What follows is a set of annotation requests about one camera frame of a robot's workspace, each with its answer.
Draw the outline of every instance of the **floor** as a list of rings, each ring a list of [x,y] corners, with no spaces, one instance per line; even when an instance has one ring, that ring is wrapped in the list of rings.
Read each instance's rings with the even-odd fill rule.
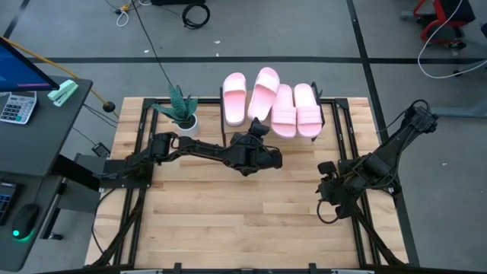
[[[487,75],[481,71],[446,80],[421,73],[415,65],[423,46],[420,27],[399,19],[416,2],[208,0],[212,17],[201,30],[183,28],[176,15],[160,7],[138,11],[169,78],[185,93],[216,96],[229,73],[243,72],[251,79],[268,65],[290,85],[316,81],[323,96],[369,97],[377,123],[384,126],[418,98],[449,107],[469,106],[487,95]],[[468,47],[460,53],[428,47],[424,57],[430,74],[447,75],[458,68],[456,62],[487,57],[487,39],[479,31],[479,23],[487,22],[487,2],[470,2],[478,19],[465,27]],[[201,17],[194,13],[191,18]],[[93,80],[94,88],[120,107],[127,96],[167,95],[141,24],[134,11],[129,16],[125,27],[117,27],[117,15],[102,0],[10,0],[0,3],[0,33]],[[50,65],[38,66],[63,75]],[[87,104],[101,110],[93,95]],[[82,110],[75,127],[111,147],[115,129],[88,111]],[[421,266],[487,271],[481,256],[487,248],[482,173],[487,148],[481,137],[486,133],[482,119],[443,118],[436,133],[420,136],[403,154],[399,175]],[[91,146],[73,131],[62,153],[92,155]],[[66,239],[37,241],[21,272],[81,267],[92,220],[93,215],[62,212],[55,231]]]

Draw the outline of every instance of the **computer monitor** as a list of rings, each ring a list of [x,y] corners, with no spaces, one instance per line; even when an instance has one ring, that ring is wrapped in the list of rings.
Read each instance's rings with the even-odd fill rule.
[[[0,91],[52,91],[59,86],[0,37]]]

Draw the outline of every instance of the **wooden table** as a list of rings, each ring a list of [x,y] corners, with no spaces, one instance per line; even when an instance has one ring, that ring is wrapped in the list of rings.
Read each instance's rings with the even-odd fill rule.
[[[113,159],[133,152],[143,99],[127,97],[123,101]],[[359,153],[373,151],[379,143],[368,99],[349,98],[349,104]],[[200,126],[196,138],[221,145],[219,105],[200,104],[196,114]],[[265,137],[266,145],[282,151],[280,170],[261,170],[242,177],[221,163],[193,156],[156,166],[145,198],[135,267],[173,268],[177,262],[185,269],[306,269],[308,263],[317,263],[318,268],[358,267],[351,219],[325,225],[316,216],[319,194],[314,192],[320,183],[317,165],[339,159],[331,107],[323,105],[323,114],[327,124],[315,142],[279,139],[272,132]],[[346,132],[342,112],[340,115]],[[175,125],[159,114],[157,132],[175,130]],[[147,144],[147,135],[142,147]],[[344,137],[347,155],[352,158]],[[103,248],[119,229],[125,192],[114,191],[98,210],[94,230]],[[374,190],[368,190],[368,195],[378,234],[406,262],[392,198]],[[321,212],[326,219],[335,217],[330,205],[323,204]],[[371,262],[366,233],[362,234]],[[128,256],[128,242],[123,262]],[[99,256],[91,239],[86,263]]]

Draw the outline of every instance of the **pink slipper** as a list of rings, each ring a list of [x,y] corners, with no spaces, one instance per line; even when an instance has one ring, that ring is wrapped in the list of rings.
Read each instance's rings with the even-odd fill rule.
[[[286,139],[296,136],[296,108],[292,100],[292,89],[286,84],[280,84],[277,97],[272,105],[272,131]]]
[[[294,88],[294,105],[298,113],[298,132],[301,136],[314,138],[321,132],[322,119],[320,106],[308,84],[298,84]]]
[[[230,74],[223,82],[225,120],[229,126],[239,126],[244,123],[246,97],[245,76],[239,72]]]
[[[279,88],[279,75],[272,68],[263,68],[257,75],[256,85],[250,100],[248,117],[260,121],[267,118]]]

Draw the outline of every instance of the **potted plant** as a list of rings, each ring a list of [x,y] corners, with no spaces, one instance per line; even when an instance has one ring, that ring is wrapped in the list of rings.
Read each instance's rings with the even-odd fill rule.
[[[184,99],[179,85],[169,88],[169,97],[172,108],[160,104],[152,104],[151,107],[172,119],[180,135],[194,137],[199,131],[198,117],[195,115],[198,99],[192,99],[191,94]]]

